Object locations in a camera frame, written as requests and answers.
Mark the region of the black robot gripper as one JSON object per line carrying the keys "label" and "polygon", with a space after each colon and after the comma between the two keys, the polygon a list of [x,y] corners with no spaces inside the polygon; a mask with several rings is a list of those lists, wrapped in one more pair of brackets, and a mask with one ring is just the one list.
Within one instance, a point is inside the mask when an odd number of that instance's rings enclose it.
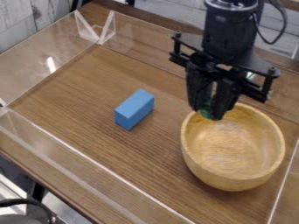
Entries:
{"label": "black robot gripper", "polygon": [[226,78],[218,80],[210,101],[212,81],[250,72],[256,76],[241,93],[264,102],[278,72],[253,53],[254,40],[262,36],[258,24],[264,1],[204,0],[204,4],[202,34],[176,32],[172,35],[169,61],[185,69],[186,98],[192,110],[204,109],[210,102],[210,119],[217,121],[234,106],[240,85]]}

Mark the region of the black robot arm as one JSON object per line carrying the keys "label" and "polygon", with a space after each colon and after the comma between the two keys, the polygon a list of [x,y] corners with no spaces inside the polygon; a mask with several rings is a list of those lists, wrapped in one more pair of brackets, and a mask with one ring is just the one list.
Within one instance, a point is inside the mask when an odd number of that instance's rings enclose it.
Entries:
{"label": "black robot arm", "polygon": [[222,119],[241,95],[265,102],[280,71],[253,52],[264,4],[288,21],[280,0],[204,0],[201,35],[172,35],[169,61],[184,67],[190,109],[213,121]]}

